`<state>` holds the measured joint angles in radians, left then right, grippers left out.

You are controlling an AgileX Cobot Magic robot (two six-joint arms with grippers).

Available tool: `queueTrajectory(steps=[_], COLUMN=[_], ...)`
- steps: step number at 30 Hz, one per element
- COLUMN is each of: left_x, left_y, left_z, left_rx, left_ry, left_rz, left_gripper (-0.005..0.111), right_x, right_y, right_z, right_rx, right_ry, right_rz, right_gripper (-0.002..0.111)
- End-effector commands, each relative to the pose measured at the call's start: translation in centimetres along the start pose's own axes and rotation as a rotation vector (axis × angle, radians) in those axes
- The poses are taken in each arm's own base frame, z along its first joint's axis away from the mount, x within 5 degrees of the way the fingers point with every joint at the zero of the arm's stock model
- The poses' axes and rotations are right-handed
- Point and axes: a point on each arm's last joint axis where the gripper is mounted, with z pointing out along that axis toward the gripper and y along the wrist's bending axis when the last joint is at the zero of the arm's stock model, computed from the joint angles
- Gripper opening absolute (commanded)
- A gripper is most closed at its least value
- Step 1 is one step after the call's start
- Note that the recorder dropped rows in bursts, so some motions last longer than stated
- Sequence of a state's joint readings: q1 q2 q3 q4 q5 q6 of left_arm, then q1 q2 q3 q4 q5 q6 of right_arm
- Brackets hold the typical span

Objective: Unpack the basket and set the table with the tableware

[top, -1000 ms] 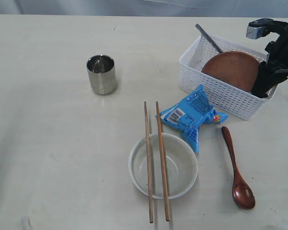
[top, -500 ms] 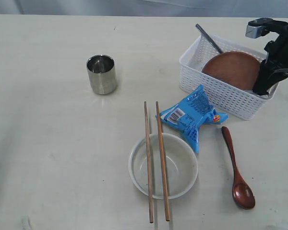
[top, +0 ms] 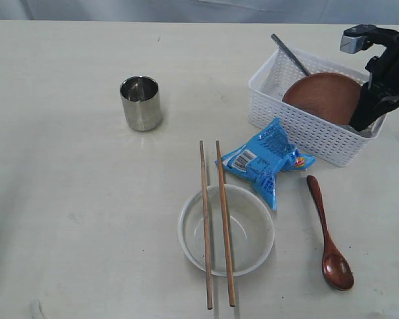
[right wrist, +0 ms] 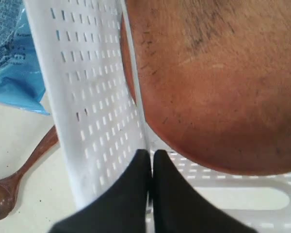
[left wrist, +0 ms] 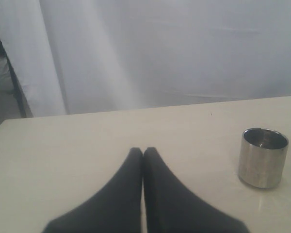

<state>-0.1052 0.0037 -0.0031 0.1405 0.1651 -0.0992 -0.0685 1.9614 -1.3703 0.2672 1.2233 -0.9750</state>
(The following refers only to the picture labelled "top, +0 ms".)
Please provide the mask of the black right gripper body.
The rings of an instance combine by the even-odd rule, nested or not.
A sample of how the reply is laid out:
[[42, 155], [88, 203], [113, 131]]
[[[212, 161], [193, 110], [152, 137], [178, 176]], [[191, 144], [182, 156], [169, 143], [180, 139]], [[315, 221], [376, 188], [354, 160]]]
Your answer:
[[385, 51], [371, 58], [365, 69], [370, 73], [370, 84], [379, 84], [399, 94], [399, 31], [375, 25], [361, 24], [343, 31], [345, 35], [366, 36], [365, 49], [382, 45]]

